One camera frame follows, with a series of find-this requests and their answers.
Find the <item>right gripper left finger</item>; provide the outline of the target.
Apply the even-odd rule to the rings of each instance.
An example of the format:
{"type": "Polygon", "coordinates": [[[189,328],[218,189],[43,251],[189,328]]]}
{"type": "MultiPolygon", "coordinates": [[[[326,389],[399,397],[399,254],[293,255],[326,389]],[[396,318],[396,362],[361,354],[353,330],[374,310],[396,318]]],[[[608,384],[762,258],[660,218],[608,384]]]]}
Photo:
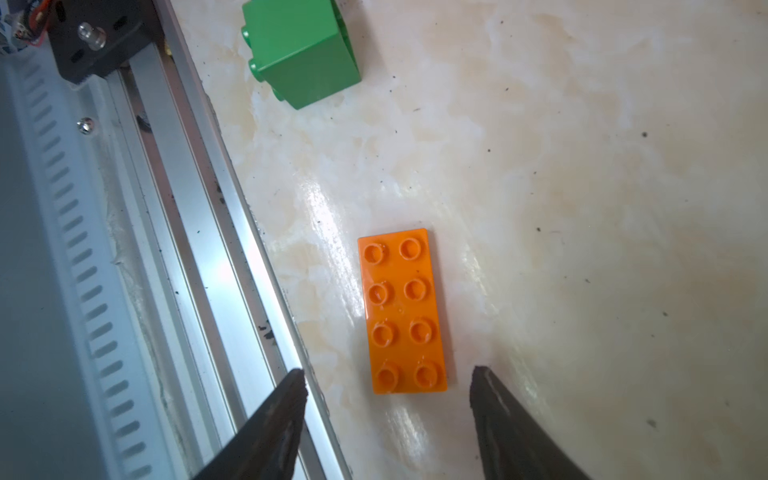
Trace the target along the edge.
{"type": "Polygon", "coordinates": [[[304,371],[289,371],[195,480],[292,478],[307,397],[304,371]]]}

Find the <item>orange lego plate bottom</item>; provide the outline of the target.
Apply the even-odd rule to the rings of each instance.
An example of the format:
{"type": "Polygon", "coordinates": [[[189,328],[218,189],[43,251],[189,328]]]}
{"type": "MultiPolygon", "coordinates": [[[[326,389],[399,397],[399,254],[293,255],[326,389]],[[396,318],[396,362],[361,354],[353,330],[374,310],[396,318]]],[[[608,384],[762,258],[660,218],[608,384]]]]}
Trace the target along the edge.
{"type": "Polygon", "coordinates": [[[362,237],[358,253],[373,391],[446,391],[428,231],[362,237]]]}

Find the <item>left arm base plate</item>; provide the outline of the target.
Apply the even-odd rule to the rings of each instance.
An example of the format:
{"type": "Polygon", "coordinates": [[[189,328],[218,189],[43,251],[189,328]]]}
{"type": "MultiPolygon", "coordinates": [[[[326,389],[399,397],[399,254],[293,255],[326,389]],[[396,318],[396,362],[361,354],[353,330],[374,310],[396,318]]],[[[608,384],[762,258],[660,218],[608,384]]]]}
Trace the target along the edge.
{"type": "Polygon", "coordinates": [[[62,0],[51,7],[48,38],[61,77],[106,77],[162,39],[151,0],[62,0]]]}

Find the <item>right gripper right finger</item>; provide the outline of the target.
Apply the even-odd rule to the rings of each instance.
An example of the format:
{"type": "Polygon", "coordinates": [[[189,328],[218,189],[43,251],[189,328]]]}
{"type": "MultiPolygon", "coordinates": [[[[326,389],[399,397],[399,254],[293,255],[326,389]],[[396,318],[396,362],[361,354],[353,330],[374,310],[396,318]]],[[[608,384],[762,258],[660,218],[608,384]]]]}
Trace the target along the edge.
{"type": "Polygon", "coordinates": [[[473,369],[469,400],[485,478],[587,477],[489,367],[473,369]]]}

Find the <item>green lego brick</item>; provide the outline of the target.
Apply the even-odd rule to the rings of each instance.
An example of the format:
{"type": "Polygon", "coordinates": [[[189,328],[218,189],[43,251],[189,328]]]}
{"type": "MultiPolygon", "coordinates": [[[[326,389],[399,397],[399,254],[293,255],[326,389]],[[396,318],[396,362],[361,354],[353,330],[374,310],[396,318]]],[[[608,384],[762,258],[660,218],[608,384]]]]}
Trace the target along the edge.
{"type": "Polygon", "coordinates": [[[346,24],[333,0],[243,4],[251,74],[299,110],[361,81],[346,24]]]}

